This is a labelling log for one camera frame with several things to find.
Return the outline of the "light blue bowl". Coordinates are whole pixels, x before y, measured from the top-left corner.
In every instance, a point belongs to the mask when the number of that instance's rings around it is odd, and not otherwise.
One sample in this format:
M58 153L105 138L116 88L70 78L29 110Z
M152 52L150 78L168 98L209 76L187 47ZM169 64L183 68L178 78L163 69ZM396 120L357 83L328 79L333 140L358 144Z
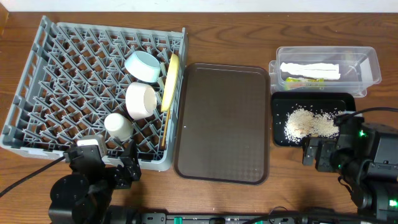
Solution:
M144 51L133 52L126 59L124 66L135 78L147 83L155 83L161 71L160 62Z

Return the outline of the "wooden chopstick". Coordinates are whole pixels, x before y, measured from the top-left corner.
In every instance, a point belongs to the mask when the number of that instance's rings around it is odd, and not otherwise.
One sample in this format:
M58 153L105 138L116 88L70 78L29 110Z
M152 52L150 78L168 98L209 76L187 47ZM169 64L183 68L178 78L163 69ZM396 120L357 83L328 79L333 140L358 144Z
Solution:
M170 119L170 109L167 110L167 114L166 114L164 133L163 133L163 135L162 135L162 142L161 142L161 146L162 146L162 147L165 146L165 141L166 141L166 135L167 135L167 128L168 128L169 119Z

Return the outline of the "white paper cup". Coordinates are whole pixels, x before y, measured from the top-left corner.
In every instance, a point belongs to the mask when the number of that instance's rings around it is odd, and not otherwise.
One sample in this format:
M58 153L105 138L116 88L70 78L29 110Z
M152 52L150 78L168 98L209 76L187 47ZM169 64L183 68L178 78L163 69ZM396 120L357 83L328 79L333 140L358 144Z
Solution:
M105 117L104 126L111 137L120 141L128 140L134 132L132 123L119 113L111 113Z

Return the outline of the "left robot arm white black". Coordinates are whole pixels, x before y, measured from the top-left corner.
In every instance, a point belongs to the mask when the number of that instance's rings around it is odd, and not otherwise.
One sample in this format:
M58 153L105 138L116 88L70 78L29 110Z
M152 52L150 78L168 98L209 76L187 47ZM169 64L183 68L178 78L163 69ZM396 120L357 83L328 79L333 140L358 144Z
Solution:
M115 190L130 189L141 178L136 143L129 144L116 167L106 167L97 146L72 146L64 155L72 174L50 191L52 223L142 222L136 209L110 204Z

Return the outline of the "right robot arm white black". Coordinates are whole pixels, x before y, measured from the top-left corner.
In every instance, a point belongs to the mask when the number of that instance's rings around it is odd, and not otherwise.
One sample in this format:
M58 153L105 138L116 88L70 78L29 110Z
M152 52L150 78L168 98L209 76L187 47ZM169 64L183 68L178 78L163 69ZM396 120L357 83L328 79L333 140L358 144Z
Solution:
M305 137L305 166L336 172L360 215L397 223L397 129L340 114L334 139Z

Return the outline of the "green orange snack wrapper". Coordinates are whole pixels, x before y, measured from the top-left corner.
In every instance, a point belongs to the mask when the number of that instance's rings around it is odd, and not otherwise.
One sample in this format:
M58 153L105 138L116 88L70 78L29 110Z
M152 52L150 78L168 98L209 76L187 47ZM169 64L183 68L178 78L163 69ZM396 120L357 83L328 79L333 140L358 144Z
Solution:
M310 83L310 82L324 82L324 79L311 79L311 78L293 78L288 77L285 80L286 82L302 82L302 83Z

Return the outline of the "pink white small plate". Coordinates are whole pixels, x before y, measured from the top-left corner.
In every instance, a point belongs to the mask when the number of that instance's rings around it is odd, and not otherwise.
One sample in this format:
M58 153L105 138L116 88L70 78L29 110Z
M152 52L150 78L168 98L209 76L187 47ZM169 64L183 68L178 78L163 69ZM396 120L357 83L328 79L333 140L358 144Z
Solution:
M125 104L132 119L148 118L157 106L155 91L148 84L133 82L127 88Z

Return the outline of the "yellow round plate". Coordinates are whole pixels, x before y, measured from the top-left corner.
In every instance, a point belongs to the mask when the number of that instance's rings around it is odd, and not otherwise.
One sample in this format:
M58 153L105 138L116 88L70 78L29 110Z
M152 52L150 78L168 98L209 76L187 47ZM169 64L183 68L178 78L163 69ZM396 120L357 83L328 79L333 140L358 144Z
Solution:
M170 58L169 69L167 70L166 82L164 85L161 112L168 111L171 107L175 87L177 84L179 65L179 57L176 54L172 54Z

